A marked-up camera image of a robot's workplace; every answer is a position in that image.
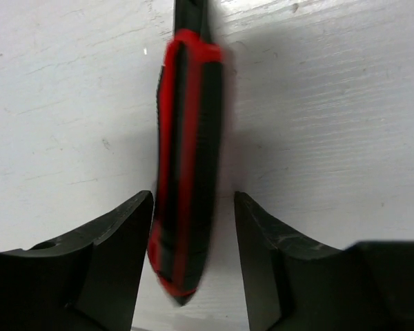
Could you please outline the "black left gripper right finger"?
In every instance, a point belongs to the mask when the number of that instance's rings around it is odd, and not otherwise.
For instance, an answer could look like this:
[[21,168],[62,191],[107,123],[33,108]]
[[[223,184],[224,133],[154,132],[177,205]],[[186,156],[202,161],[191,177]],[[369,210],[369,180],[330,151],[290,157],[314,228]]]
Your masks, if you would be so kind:
[[234,196],[251,330],[414,330],[414,241],[338,250]]

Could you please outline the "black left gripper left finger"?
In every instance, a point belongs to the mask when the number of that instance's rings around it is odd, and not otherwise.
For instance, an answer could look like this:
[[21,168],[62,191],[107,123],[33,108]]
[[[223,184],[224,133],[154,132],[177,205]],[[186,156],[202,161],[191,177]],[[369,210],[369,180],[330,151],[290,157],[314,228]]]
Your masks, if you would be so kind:
[[143,190],[28,250],[0,252],[0,330],[129,330],[153,208]]

